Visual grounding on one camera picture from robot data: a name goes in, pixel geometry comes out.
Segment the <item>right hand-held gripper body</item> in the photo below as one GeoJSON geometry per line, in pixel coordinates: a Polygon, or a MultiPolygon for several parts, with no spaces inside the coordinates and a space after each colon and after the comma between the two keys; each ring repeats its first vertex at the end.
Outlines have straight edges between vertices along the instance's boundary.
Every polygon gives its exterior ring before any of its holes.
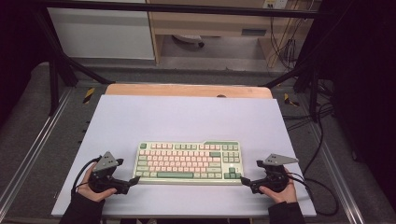
{"type": "Polygon", "coordinates": [[[296,163],[299,160],[287,156],[271,154],[263,163],[266,177],[251,181],[251,191],[253,194],[260,193],[259,187],[265,186],[275,192],[281,192],[288,184],[289,176],[286,173],[285,164],[296,163]]]}

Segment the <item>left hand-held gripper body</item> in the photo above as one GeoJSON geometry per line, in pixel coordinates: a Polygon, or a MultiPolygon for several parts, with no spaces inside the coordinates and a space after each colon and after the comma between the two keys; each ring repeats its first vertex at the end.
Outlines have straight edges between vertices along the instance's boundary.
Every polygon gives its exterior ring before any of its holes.
{"type": "Polygon", "coordinates": [[[129,181],[119,180],[113,177],[118,167],[116,159],[107,151],[94,166],[89,186],[94,192],[103,192],[106,189],[116,189],[117,194],[127,194],[129,191],[129,181]]]}

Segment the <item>green and pink keyboard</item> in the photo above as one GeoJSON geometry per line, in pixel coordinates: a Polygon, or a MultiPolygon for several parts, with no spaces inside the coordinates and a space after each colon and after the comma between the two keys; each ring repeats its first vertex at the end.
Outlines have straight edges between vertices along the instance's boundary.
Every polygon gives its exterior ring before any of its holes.
{"type": "Polygon", "coordinates": [[[237,141],[142,142],[134,164],[143,184],[240,185],[243,175],[237,141]]]}

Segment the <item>person's right hand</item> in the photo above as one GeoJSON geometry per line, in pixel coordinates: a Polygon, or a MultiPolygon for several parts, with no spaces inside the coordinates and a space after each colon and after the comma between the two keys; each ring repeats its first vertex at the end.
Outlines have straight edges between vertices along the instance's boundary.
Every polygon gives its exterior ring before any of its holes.
{"type": "Polygon", "coordinates": [[[270,197],[275,203],[297,203],[296,189],[293,180],[288,178],[287,186],[281,192],[275,192],[265,186],[259,187],[260,192],[270,197]]]}

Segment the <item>person's left hand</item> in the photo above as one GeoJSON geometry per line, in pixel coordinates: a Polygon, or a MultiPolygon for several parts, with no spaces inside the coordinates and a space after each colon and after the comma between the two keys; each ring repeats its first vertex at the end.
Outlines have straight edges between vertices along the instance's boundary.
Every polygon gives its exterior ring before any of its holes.
{"type": "Polygon", "coordinates": [[[77,193],[79,193],[80,195],[84,196],[85,198],[94,201],[94,202],[101,202],[102,200],[110,197],[111,195],[115,194],[117,192],[116,189],[112,188],[112,189],[106,189],[103,192],[94,192],[88,182],[92,173],[92,170],[94,168],[94,166],[96,165],[96,163],[94,162],[86,171],[85,175],[82,178],[81,183],[78,186],[77,189],[77,193]]]}

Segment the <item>yellow and black tape strip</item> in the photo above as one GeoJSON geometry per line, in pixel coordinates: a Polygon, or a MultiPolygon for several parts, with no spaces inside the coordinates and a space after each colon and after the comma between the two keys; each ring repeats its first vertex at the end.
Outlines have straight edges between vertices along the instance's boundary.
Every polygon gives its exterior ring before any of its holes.
{"type": "Polygon", "coordinates": [[[287,93],[284,93],[284,103],[286,105],[300,106],[298,102],[293,102],[287,93]]]}
{"type": "Polygon", "coordinates": [[[83,99],[83,104],[88,104],[89,103],[89,101],[91,100],[91,98],[92,98],[92,95],[93,95],[93,93],[94,93],[94,91],[95,91],[95,88],[89,88],[88,90],[87,90],[87,92],[86,92],[86,94],[85,94],[85,97],[84,97],[84,99],[83,99]]]}

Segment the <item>white board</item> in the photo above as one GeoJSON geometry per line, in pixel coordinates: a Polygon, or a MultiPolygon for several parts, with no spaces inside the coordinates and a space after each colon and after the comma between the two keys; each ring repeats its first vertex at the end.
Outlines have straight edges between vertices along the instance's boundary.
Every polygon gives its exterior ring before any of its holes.
{"type": "MultiPolygon", "coordinates": [[[[274,99],[104,95],[70,168],[52,214],[70,202],[75,178],[89,160],[109,151],[124,163],[114,176],[130,179],[139,143],[235,140],[242,148],[244,175],[263,177],[258,160],[294,154],[274,99]]],[[[146,185],[106,199],[106,217],[266,217],[272,200],[238,186],[146,185]]]]}

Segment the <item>wooden table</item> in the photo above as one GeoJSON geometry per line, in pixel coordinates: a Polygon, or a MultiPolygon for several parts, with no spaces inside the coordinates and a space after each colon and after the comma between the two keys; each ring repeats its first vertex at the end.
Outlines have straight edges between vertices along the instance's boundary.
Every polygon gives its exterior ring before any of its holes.
{"type": "Polygon", "coordinates": [[[186,84],[110,84],[106,95],[191,96],[272,99],[264,87],[186,85],[186,84]]]}

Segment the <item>grey rectangular panel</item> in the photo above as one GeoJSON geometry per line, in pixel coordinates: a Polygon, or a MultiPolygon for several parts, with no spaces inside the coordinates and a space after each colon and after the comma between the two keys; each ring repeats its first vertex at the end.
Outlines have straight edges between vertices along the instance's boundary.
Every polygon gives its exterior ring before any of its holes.
{"type": "Polygon", "coordinates": [[[266,29],[242,29],[242,36],[265,36],[267,30],[266,29]]]}

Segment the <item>black curtain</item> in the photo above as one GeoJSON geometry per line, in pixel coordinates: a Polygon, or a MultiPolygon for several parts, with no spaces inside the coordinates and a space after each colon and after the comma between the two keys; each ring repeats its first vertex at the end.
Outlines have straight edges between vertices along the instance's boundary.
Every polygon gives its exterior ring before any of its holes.
{"type": "Polygon", "coordinates": [[[20,100],[46,45],[27,0],[0,0],[0,126],[20,100]]]}
{"type": "Polygon", "coordinates": [[[323,71],[347,139],[396,211],[396,0],[354,0],[323,71]]]}

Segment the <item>office chair base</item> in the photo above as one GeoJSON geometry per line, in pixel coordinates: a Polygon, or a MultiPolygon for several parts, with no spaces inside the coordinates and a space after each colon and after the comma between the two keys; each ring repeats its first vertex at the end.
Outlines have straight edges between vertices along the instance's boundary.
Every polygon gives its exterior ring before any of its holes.
{"type": "Polygon", "coordinates": [[[174,35],[174,38],[185,43],[197,44],[200,48],[205,45],[199,35],[174,35]]]}

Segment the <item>light wooden desk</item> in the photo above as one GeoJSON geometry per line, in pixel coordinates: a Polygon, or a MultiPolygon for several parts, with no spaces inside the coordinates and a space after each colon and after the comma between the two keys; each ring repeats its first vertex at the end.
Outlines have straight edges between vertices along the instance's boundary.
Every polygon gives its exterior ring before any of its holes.
{"type": "MultiPolygon", "coordinates": [[[[149,4],[197,5],[213,7],[264,8],[264,0],[146,0],[149,4]]],[[[284,9],[317,11],[321,0],[288,0],[284,9]]],[[[163,38],[167,35],[242,36],[242,29],[266,29],[256,37],[269,67],[280,59],[280,51],[290,39],[304,41],[311,27],[310,19],[238,17],[230,15],[148,14],[155,61],[162,55],[163,38]]]]}

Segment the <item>aluminium rail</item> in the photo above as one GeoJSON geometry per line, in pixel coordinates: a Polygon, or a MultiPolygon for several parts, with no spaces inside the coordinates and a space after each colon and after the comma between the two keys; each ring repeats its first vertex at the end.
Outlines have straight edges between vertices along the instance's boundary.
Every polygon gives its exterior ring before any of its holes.
{"type": "Polygon", "coordinates": [[[319,154],[324,161],[330,179],[334,185],[338,199],[346,213],[350,224],[364,224],[361,210],[357,206],[344,176],[338,167],[322,132],[316,123],[311,123],[310,128],[319,143],[319,154]]]}
{"type": "Polygon", "coordinates": [[[30,173],[42,148],[49,139],[53,128],[56,126],[60,116],[64,112],[64,109],[70,99],[70,95],[73,92],[74,92],[74,88],[66,88],[64,90],[59,100],[58,108],[55,110],[53,115],[47,118],[46,122],[44,123],[44,126],[40,130],[38,136],[35,138],[35,141],[30,146],[27,154],[23,158],[17,172],[11,178],[4,193],[0,197],[0,220],[6,216],[7,211],[14,202],[19,190],[21,189],[23,182],[30,173]]]}

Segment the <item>white wall socket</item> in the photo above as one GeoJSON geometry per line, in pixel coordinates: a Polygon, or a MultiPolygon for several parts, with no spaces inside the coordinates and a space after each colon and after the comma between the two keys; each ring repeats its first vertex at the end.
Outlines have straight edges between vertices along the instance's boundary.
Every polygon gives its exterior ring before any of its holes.
{"type": "Polygon", "coordinates": [[[284,9],[288,3],[288,0],[264,0],[264,8],[272,9],[284,9]]]}

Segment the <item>black metal frame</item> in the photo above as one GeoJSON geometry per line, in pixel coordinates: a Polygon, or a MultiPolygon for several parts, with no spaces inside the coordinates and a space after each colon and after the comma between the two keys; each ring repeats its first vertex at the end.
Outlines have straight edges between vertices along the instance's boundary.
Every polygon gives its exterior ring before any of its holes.
{"type": "Polygon", "coordinates": [[[70,58],[62,50],[61,44],[58,40],[55,31],[51,31],[49,23],[44,19],[43,10],[50,8],[72,8],[72,9],[88,9],[88,10],[106,10],[106,11],[138,11],[138,12],[159,12],[171,14],[203,14],[203,15],[230,15],[238,17],[262,17],[262,18],[289,18],[289,19],[312,19],[312,20],[329,20],[336,18],[337,22],[333,27],[328,29],[328,33],[323,36],[311,52],[302,60],[302,64],[297,66],[291,72],[288,72],[282,77],[276,78],[273,81],[265,84],[265,87],[273,88],[292,75],[301,73],[307,64],[313,62],[315,53],[321,51],[326,43],[331,39],[332,30],[337,27],[338,22],[344,17],[354,0],[351,0],[344,7],[344,11],[337,15],[337,11],[301,11],[301,10],[287,10],[287,9],[257,9],[249,7],[213,7],[213,6],[196,6],[196,5],[172,5],[172,4],[146,4],[146,3],[124,3],[124,2],[103,2],[103,1],[75,1],[75,0],[29,0],[28,4],[31,6],[32,15],[35,17],[35,22],[40,27],[50,48],[51,61],[49,66],[50,86],[51,86],[51,110],[52,115],[58,107],[55,102],[59,98],[54,92],[57,87],[54,85],[56,76],[56,64],[65,68],[64,74],[60,74],[64,78],[67,86],[76,86],[78,84],[77,77],[72,71],[72,68],[77,69],[86,76],[101,84],[114,84],[114,81],[108,80],[94,73],[92,70],[78,63],[70,58]]]}

